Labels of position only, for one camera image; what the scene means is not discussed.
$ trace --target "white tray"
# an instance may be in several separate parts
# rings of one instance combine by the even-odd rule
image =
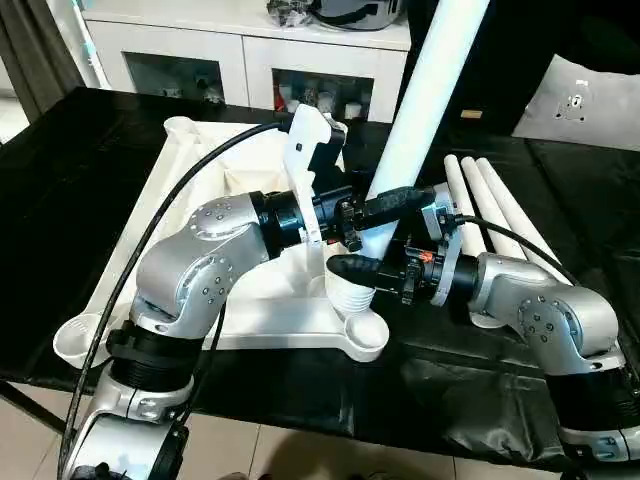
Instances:
[[[193,122],[173,117],[165,124],[167,141],[85,310],[56,333],[53,347],[80,368],[107,299],[142,232],[178,179],[205,154],[252,125]],[[182,228],[201,204],[224,195],[289,189],[283,165],[287,135],[272,130],[242,142],[205,167],[176,198],[156,228],[147,249]],[[325,256],[338,246],[327,247]],[[305,245],[242,276],[228,297],[218,348],[339,348],[357,361],[377,358],[389,338],[384,320],[371,310],[337,312],[326,296],[324,276],[309,272]],[[135,295],[136,269],[122,291],[93,366],[108,358],[110,330],[126,319]],[[331,278],[336,288],[339,278]],[[213,331],[203,348],[209,348]]]

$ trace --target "black cable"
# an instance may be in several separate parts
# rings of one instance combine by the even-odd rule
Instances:
[[[567,278],[567,280],[569,280],[571,283],[573,283],[574,285],[580,285],[580,282],[578,282],[576,277],[574,277],[569,270],[564,268],[562,264],[558,262],[555,258],[547,254],[538,246],[531,243],[526,238],[518,235],[515,232],[512,232],[508,228],[501,227],[500,225],[496,225],[495,223],[488,222],[479,217],[474,217],[473,215],[456,215],[455,217],[453,217],[453,219],[456,225],[462,225],[463,223],[475,223],[479,227],[486,228],[487,230],[493,230],[494,232],[504,235],[505,237],[508,237],[511,240],[515,240],[520,245],[522,245],[528,250],[531,250],[533,253],[535,253],[540,258],[542,258],[545,262],[547,262],[549,265],[555,268],[558,272],[564,275]]]
[[[180,420],[178,420],[178,423],[180,425],[184,425],[185,423],[187,423],[187,419],[189,418],[189,415],[191,415],[196,400],[198,400],[200,392],[202,391],[202,387],[205,384],[205,379],[207,378],[207,375],[210,371],[210,369],[207,367],[211,366],[213,358],[215,357],[216,348],[218,347],[220,335],[222,334],[222,324],[224,323],[224,315],[226,311],[227,302],[224,302],[222,304],[222,308],[220,309],[220,314],[218,315],[218,325],[216,325],[216,331],[213,334],[213,341],[211,342],[211,348],[209,349],[208,362],[202,367],[203,372],[194,375],[194,377],[196,378],[196,385],[193,387],[193,390],[191,390],[191,394],[189,395],[189,399],[187,400],[184,412],[182,413]]]
[[[109,321],[109,317],[111,316],[111,312],[113,311],[113,307],[115,307],[116,300],[118,299],[120,292],[122,292],[125,282],[129,278],[129,275],[131,275],[131,272],[133,271],[133,268],[135,267],[136,262],[138,261],[138,258],[142,254],[142,251],[145,245],[147,244],[147,242],[149,241],[149,238],[151,238],[151,235],[153,234],[156,226],[158,225],[158,223],[160,223],[160,220],[162,219],[166,211],[171,206],[171,203],[178,196],[180,191],[200,170],[202,170],[211,161],[213,161],[214,159],[216,159],[221,154],[229,150],[231,147],[234,147],[238,143],[250,137],[253,137],[254,135],[257,135],[258,133],[262,133],[267,130],[272,130],[274,128],[278,128],[283,131],[288,131],[287,126],[285,126],[283,123],[280,123],[280,122],[268,123],[265,125],[258,125],[227,140],[222,145],[220,145],[219,147],[215,148],[214,150],[209,152],[207,155],[205,155],[202,158],[202,160],[200,160],[193,167],[191,167],[187,171],[187,173],[185,173],[184,176],[180,180],[178,180],[178,183],[176,183],[176,185],[171,189],[167,197],[162,202],[162,205],[160,205],[160,208],[158,208],[155,215],[151,219],[151,222],[149,222],[149,225],[147,226],[144,233],[142,234],[142,237],[140,238],[138,245],[136,245],[136,248],[131,254],[131,257],[129,258],[127,265],[124,267],[124,270],[120,274],[120,278],[118,278],[118,282],[116,283],[113,291],[111,292],[111,296],[109,297],[109,300],[107,301],[107,304],[104,307],[104,311],[102,312],[102,316],[100,317],[100,321],[98,322],[96,332],[93,336],[93,339],[91,340],[91,344],[89,345],[87,357],[85,358],[84,363],[82,365],[82,370],[80,372],[80,376],[78,377],[78,383],[76,383],[76,388],[73,392],[73,397],[71,398],[71,404],[69,405],[69,411],[67,412],[65,431],[64,431],[64,434],[62,435],[62,442],[60,445],[60,454],[58,457],[58,479],[59,480],[62,480],[62,473],[64,469],[65,460],[67,459],[67,456],[69,454],[71,437],[74,430],[73,426],[75,424],[76,417],[78,415],[78,406],[80,404],[80,398],[82,396],[82,392],[84,391],[84,387],[87,382],[87,375],[89,373],[89,369],[91,368],[93,359],[95,358],[96,352],[98,351],[100,340],[102,339],[102,335],[104,334],[104,331],[107,327],[107,323]]]

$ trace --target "white pipe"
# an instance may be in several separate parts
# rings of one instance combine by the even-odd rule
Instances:
[[[476,212],[471,204],[467,186],[464,184],[464,177],[458,165],[458,158],[455,155],[444,157],[444,169],[447,172],[447,183],[453,202],[456,204],[457,212],[462,215],[475,215]],[[480,228],[473,223],[466,223],[460,226],[462,234],[462,253],[477,257],[482,252],[487,251],[487,247],[482,239]]]
[[[482,178],[482,174],[480,170],[478,170],[478,166],[473,158],[465,157],[462,159],[462,170],[467,177],[471,193],[478,205],[482,218],[488,222],[510,229],[507,220],[504,218],[504,215],[502,215],[500,207],[496,203],[495,198],[493,198],[491,190],[489,190],[484,178]],[[491,242],[497,254],[506,257],[521,258],[522,260],[527,259],[520,245],[510,238],[491,230],[489,230],[489,236],[491,237]]]
[[[415,184],[490,0],[440,0],[367,198]],[[397,222],[362,233],[382,258]]]
[[[555,256],[551,248],[547,242],[545,242],[540,232],[536,229],[535,225],[531,222],[525,211],[522,209],[520,204],[513,198],[513,195],[504,184],[500,176],[493,169],[491,164],[486,158],[479,158],[476,161],[476,165],[478,166],[478,170],[480,170],[480,174],[484,178],[489,190],[491,190],[491,194],[493,198],[495,198],[500,210],[502,210],[502,214],[505,219],[509,223],[511,229],[517,233],[518,235],[523,236],[531,243],[533,243],[538,248],[542,249],[547,255],[553,257],[554,260],[558,260]],[[545,262],[538,255],[533,253],[531,250],[522,247],[524,249],[524,253],[527,258],[537,264],[542,268],[551,273],[559,282],[565,283],[567,285],[571,285],[571,282],[560,272],[558,272],[555,268]]]

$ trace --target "white shelf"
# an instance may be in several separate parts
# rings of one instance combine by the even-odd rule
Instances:
[[[153,25],[252,37],[407,52],[411,47],[405,20],[376,32],[334,30],[323,25],[281,28],[269,18],[265,0],[93,0],[87,21]]]

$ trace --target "black tablecloth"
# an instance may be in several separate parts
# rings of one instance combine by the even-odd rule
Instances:
[[[86,305],[162,148],[162,124],[176,115],[261,123],[275,114],[78,89],[0,149],[0,377],[73,387],[76,372],[55,356],[53,334]],[[347,167],[375,165],[388,131],[352,125]],[[565,266],[611,300],[635,353],[640,154],[440,132],[419,183],[444,181],[451,152],[489,158]],[[391,331],[378,360],[357,364],[333,350],[220,352],[198,411],[564,468],[543,376],[512,332],[473,327],[464,305],[409,308],[377,295],[373,306]]]

